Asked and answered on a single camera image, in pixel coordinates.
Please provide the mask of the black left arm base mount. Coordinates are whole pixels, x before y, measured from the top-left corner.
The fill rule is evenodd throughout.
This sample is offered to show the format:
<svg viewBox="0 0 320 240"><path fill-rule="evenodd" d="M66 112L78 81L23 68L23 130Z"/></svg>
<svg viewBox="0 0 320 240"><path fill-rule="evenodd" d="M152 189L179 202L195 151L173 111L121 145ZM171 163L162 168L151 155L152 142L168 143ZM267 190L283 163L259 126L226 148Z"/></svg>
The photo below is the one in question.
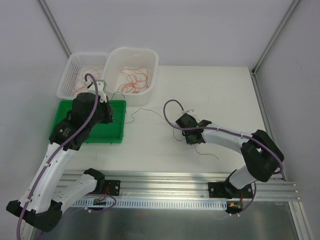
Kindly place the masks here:
<svg viewBox="0 0 320 240"><path fill-rule="evenodd" d="M102 180L98 182L95 193L100 195L119 196L121 189L120 180Z"/></svg>

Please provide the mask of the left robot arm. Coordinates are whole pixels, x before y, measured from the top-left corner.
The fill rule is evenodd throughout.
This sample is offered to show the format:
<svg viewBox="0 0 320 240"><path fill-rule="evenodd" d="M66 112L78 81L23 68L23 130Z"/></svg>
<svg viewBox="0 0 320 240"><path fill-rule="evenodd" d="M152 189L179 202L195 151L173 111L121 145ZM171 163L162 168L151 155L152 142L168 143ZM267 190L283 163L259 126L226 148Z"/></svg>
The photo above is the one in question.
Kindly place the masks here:
<svg viewBox="0 0 320 240"><path fill-rule="evenodd" d="M72 101L71 110L57 123L49 137L45 157L24 195L11 200L6 210L43 232L52 231L63 213L78 199L105 192L105 175L93 168L84 171L64 191L55 189L68 163L74 158L91 131L99 124L112 123L113 109L107 97L83 92Z"/></svg>

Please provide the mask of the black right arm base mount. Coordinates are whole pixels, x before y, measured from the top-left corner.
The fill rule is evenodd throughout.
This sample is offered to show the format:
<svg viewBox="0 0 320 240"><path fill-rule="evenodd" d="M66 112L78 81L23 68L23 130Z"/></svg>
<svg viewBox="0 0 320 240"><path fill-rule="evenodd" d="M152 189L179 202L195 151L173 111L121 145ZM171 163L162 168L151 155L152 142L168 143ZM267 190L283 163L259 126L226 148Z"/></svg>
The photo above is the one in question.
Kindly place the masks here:
<svg viewBox="0 0 320 240"><path fill-rule="evenodd" d="M247 184L241 189L237 189L231 184L225 184L225 182L208 183L209 197L214 199L251 199L253 197L253 193L253 188L250 184Z"/></svg>

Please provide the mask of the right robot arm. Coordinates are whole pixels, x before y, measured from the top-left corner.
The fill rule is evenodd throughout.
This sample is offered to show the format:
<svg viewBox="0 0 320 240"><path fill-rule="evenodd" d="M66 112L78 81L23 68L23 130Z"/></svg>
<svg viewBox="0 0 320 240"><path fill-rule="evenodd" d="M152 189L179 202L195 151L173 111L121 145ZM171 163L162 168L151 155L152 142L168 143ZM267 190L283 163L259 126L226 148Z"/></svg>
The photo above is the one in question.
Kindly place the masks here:
<svg viewBox="0 0 320 240"><path fill-rule="evenodd" d="M213 194L220 198L236 198L246 186L256 181L265 183L283 170L285 157L263 130L241 133L224 129L209 120L197 122L187 113L175 123L189 145L215 144L242 155L244 166L230 173L225 181L213 185Z"/></svg>

